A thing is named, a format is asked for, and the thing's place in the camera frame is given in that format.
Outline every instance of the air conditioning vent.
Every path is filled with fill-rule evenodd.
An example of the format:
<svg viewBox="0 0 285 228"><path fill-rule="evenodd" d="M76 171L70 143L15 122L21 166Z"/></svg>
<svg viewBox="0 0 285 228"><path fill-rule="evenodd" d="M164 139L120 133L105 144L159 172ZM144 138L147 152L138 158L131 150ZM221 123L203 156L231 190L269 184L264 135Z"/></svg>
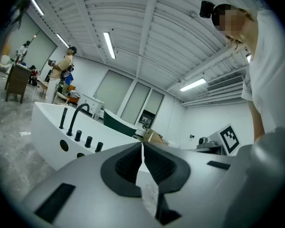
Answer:
<svg viewBox="0 0 285 228"><path fill-rule="evenodd" d="M217 83L215 85L211 85L211 86L209 86L207 88L207 90L210 91L210 90L220 89L222 87L230 86L230 85L233 85L233 84L236 84L236 83L240 83L240 82L243 82L242 75L234 77L234 78L231 78L231 79L227 79L227 80L225 80L223 82L219 82L219 83Z"/></svg>

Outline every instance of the smoke detector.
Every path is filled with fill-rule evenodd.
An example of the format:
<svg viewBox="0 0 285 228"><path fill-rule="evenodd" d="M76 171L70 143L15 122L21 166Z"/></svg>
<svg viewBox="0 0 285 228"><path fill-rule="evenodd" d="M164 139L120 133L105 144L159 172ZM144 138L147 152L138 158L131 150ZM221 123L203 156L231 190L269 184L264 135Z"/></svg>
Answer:
<svg viewBox="0 0 285 228"><path fill-rule="evenodd" d="M195 18L195 17L196 17L196 15L197 15L197 13L196 13L196 12L194 12L194 11L190 12L190 16L191 16L192 18Z"/></svg>

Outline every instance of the faucet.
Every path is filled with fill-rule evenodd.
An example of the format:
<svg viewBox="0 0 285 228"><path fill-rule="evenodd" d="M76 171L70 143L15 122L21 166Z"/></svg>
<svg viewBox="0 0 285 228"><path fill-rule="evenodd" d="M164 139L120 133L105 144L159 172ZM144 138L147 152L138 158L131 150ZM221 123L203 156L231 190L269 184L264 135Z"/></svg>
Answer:
<svg viewBox="0 0 285 228"><path fill-rule="evenodd" d="M77 109L76 109L76 111L75 111L75 113L74 113L74 115L73 115L70 128L68 129L68 131L67 131L67 133L66 133L67 136L72 136L73 125L74 125L74 121L75 121L75 119L76 119L77 113L78 113L79 110L80 110L82 107L84 107L84 106L87 107L87 112L89 112L90 106L89 106L88 103L81 104L81 105L79 105L79 106L77 107Z"/></svg>

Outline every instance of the white pants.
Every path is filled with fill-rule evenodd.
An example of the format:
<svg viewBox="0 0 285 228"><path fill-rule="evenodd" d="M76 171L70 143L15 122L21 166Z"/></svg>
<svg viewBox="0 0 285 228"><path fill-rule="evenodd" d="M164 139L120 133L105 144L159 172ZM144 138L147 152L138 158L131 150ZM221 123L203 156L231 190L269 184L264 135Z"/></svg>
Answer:
<svg viewBox="0 0 285 228"><path fill-rule="evenodd" d="M53 103L55 93L57 91L57 86L60 82L60 78L50 79L47 87L46 93L46 103Z"/></svg>

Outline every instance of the tan shirt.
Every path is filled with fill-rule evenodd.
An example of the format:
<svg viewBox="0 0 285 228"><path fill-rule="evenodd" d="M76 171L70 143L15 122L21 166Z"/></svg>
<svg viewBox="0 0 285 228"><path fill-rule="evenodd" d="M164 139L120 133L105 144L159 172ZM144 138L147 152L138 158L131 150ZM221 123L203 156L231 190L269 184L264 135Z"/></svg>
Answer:
<svg viewBox="0 0 285 228"><path fill-rule="evenodd" d="M66 56L62 61L60 61L57 64L60 70L57 70L55 68L52 69L50 79L60 78L62 71L66 70L72 64L73 64L73 56L71 55Z"/></svg>

